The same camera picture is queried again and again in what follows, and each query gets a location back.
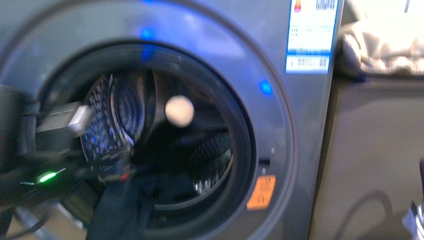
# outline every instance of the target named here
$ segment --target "clothes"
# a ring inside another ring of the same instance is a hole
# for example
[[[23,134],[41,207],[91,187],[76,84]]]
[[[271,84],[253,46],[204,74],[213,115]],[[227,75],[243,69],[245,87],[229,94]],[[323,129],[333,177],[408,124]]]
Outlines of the clothes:
[[[195,194],[186,174],[150,174],[112,182],[94,210],[86,240],[142,240],[154,203],[170,204]]]

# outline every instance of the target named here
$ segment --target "black cable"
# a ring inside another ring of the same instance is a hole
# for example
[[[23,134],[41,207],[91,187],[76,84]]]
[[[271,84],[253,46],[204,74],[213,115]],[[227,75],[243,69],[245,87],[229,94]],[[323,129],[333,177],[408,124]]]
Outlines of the black cable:
[[[18,239],[18,238],[21,238],[21,237],[23,237],[23,236],[25,236],[25,235],[28,235],[28,234],[33,234],[33,233],[35,233],[36,231],[38,231],[42,226],[44,226],[46,223],[47,223],[47,220],[48,220],[49,218],[48,218],[48,216],[47,215],[44,215],[36,224],[34,224],[32,227],[30,227],[30,228],[28,228],[28,229],[25,229],[25,230],[23,230],[23,231],[21,231],[21,232],[18,232],[18,233],[16,233],[16,234],[14,234],[14,235],[11,235],[11,236],[8,236],[8,237],[0,237],[0,240],[15,240],[15,239]]]

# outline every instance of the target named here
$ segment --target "washing machine door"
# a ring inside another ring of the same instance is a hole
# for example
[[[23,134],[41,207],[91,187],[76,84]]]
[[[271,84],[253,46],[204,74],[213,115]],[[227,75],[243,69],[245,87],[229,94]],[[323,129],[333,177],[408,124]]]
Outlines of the washing machine door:
[[[37,149],[46,111],[81,101],[95,117],[74,149],[88,161],[130,146],[134,162],[188,174],[196,196],[156,201],[146,239],[259,240],[276,227],[297,172],[289,100],[261,49],[212,7],[60,1],[19,25],[1,55],[0,83],[36,112],[23,120],[22,152]],[[192,106],[188,124],[167,113],[173,97]],[[88,179],[60,206],[86,227],[103,190]]]

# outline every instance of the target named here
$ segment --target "washing machine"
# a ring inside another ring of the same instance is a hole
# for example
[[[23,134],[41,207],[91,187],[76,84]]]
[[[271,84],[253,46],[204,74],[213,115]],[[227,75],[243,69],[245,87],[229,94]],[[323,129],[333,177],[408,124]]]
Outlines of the washing machine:
[[[145,239],[306,239],[342,8],[343,0],[3,0],[0,84],[28,99],[19,151],[60,150],[36,129],[49,110],[81,102],[94,117],[72,150],[95,161],[127,146],[133,161],[185,173],[196,191],[155,201]],[[167,112],[173,100],[188,106],[188,120],[178,120],[182,108]],[[58,206],[84,229],[104,188],[87,179]],[[17,214],[35,217],[24,207]]]

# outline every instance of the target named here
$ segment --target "metal surface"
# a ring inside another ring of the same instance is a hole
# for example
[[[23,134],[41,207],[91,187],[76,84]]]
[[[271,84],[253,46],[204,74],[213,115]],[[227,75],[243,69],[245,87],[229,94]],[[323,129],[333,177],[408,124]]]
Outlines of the metal surface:
[[[333,90],[310,238],[410,240],[402,217],[423,198],[423,82],[336,79]]]
[[[7,5],[11,1],[0,3]],[[37,11],[40,2],[25,1],[28,12],[32,5],[38,7],[33,14],[12,20],[0,16],[5,29],[0,83],[41,100],[69,60],[112,43],[159,44],[194,56],[225,80],[245,109],[258,163],[238,209],[220,227],[195,239],[306,238],[331,71],[285,74],[290,1],[87,0],[52,8],[46,3],[45,11]],[[341,12],[343,1],[338,7]],[[270,94],[261,91],[264,81]],[[67,88],[82,83],[68,79],[55,84]],[[69,97],[51,92],[49,101],[60,103]],[[259,166],[264,159],[269,159],[269,166]],[[265,173],[276,176],[270,206],[248,211],[254,183]],[[229,180],[236,181],[231,175]]]

